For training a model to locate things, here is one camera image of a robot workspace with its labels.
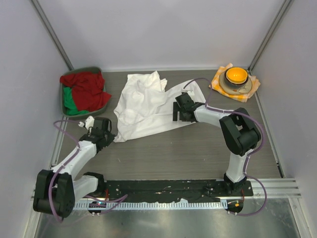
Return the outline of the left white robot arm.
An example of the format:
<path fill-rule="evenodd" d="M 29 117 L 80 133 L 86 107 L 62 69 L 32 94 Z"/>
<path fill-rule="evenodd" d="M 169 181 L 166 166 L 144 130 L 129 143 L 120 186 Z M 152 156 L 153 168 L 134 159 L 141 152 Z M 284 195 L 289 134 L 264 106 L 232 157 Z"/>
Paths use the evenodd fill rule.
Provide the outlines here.
<path fill-rule="evenodd" d="M 59 164 L 50 170 L 41 170 L 36 179 L 33 210 L 68 217 L 75 203 L 86 195 L 102 197 L 106 183 L 102 174 L 86 172 L 77 179 L 82 168 L 114 140 L 112 122 L 108 118 L 89 116 L 80 127 L 87 130 L 76 146 Z"/>

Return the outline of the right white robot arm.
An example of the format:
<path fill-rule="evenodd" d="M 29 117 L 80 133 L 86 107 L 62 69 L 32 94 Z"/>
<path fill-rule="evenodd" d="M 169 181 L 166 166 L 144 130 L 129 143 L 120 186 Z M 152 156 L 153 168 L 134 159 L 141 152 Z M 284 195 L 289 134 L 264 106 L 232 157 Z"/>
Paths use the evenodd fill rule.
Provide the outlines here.
<path fill-rule="evenodd" d="M 225 144 L 230 151 L 229 166 L 223 181 L 208 187 L 209 192 L 219 191 L 234 196 L 247 181 L 247 163 L 262 136 L 244 108 L 234 111 L 209 107 L 194 102 L 188 93 L 182 93 L 173 103 L 173 121 L 201 122 L 221 128 Z"/>

